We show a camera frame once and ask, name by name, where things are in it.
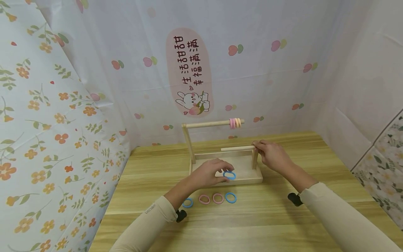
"hand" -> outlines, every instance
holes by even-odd
[[[270,169],[281,173],[283,170],[295,166],[281,145],[266,140],[254,141],[252,144],[262,156],[262,163]]]
[[[226,177],[216,177],[216,172],[233,171],[234,167],[221,159],[213,159],[204,162],[194,172],[192,172],[187,180],[190,185],[195,187],[195,190],[216,185],[221,182],[229,182]]]

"sleeve cuff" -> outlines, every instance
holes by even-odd
[[[309,206],[333,193],[334,192],[330,190],[325,184],[319,182],[314,184],[310,188],[303,190],[302,193],[299,194],[299,196],[301,198],[301,201],[306,206]]]
[[[164,196],[157,199],[155,205],[158,207],[166,221],[173,222],[178,218],[174,207]]]

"blue ring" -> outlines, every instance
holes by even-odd
[[[229,201],[229,200],[228,200],[227,196],[228,196],[229,194],[231,194],[232,196],[235,197],[234,201]],[[236,197],[235,194],[233,194],[232,192],[227,192],[227,193],[225,194],[225,199],[228,201],[228,203],[231,203],[231,204],[234,204],[235,202],[237,202],[237,197]]]
[[[225,176],[226,173],[231,173],[232,175],[234,175],[234,177],[227,177],[227,176]],[[234,179],[237,178],[237,176],[235,175],[235,173],[233,173],[232,171],[225,171],[222,175],[223,175],[223,177],[226,177],[226,178],[228,178],[229,180],[234,180]]]
[[[186,201],[186,200],[190,200],[190,205],[185,206],[185,201]],[[187,199],[185,199],[185,201],[182,203],[182,206],[183,206],[184,208],[191,208],[191,207],[193,206],[193,200],[192,200],[191,198],[187,198]]]

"vertical wooden post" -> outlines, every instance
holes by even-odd
[[[256,166],[258,165],[258,154],[259,152],[254,149],[252,151],[252,169],[256,169]]]
[[[192,160],[192,164],[196,163],[195,154],[192,149],[192,142],[190,142],[189,131],[187,130],[186,123],[182,123],[183,135],[185,136],[187,148],[189,149],[190,159]]]

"horizontal wooden rod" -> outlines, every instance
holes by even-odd
[[[237,146],[237,147],[221,148],[221,151],[253,150],[254,148],[255,148],[254,145],[248,145],[248,146]]]
[[[215,121],[215,122],[207,122],[207,123],[189,123],[186,124],[186,128],[202,128],[202,127],[211,127],[211,126],[221,126],[221,125],[229,125],[229,120],[225,121]]]

